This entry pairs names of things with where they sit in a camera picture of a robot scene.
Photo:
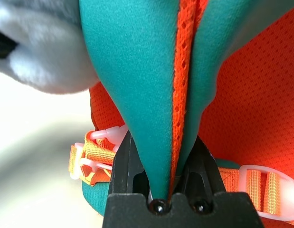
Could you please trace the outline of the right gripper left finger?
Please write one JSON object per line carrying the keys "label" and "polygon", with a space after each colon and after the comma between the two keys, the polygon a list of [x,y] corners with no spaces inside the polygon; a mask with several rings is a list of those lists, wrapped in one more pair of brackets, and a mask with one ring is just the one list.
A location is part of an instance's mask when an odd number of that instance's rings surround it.
{"label": "right gripper left finger", "polygon": [[135,141],[127,132],[114,157],[108,193],[148,194],[149,190],[149,180]]}

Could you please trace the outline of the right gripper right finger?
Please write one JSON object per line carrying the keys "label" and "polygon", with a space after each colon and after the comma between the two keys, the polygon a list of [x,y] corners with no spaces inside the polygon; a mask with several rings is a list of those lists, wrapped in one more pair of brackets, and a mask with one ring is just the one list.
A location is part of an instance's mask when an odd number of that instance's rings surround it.
{"label": "right gripper right finger", "polygon": [[192,200],[211,200],[216,193],[225,191],[214,157],[197,137],[182,171],[180,193]]}

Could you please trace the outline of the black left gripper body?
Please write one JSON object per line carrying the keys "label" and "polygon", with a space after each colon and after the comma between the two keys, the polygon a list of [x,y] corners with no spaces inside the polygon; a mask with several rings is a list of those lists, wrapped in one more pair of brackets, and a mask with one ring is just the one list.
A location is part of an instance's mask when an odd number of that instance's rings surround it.
{"label": "black left gripper body", "polygon": [[0,63],[8,63],[9,57],[19,43],[0,32]]}

